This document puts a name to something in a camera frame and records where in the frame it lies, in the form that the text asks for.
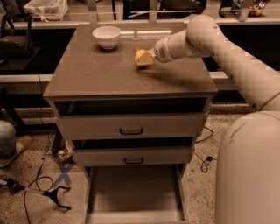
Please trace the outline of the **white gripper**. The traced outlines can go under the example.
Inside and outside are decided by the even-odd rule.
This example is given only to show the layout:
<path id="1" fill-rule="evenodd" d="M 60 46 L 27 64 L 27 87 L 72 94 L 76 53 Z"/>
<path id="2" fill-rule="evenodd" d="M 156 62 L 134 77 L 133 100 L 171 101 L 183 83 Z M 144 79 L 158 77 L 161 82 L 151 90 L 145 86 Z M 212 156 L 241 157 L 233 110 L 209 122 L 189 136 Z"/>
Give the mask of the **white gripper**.
<path id="1" fill-rule="evenodd" d="M 153 51 L 148 50 L 147 53 L 141 57 L 135 58 L 135 63 L 138 67 L 148 66 L 155 62 L 155 59 L 161 63 L 168 63 L 174 61 L 174 58 L 169 52 L 168 48 L 169 38 L 160 39 L 154 46 Z"/>

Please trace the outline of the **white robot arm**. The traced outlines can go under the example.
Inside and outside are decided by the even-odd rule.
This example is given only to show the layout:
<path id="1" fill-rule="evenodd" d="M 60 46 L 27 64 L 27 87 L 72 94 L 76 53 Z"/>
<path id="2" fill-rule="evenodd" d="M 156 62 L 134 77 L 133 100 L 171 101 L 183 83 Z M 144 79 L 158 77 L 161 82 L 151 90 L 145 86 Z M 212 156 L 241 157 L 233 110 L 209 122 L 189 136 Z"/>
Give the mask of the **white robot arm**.
<path id="1" fill-rule="evenodd" d="M 138 50 L 137 66 L 211 56 L 253 112 L 232 123 L 218 152 L 215 224 L 280 224 L 280 77 L 228 40 L 207 15 Z"/>

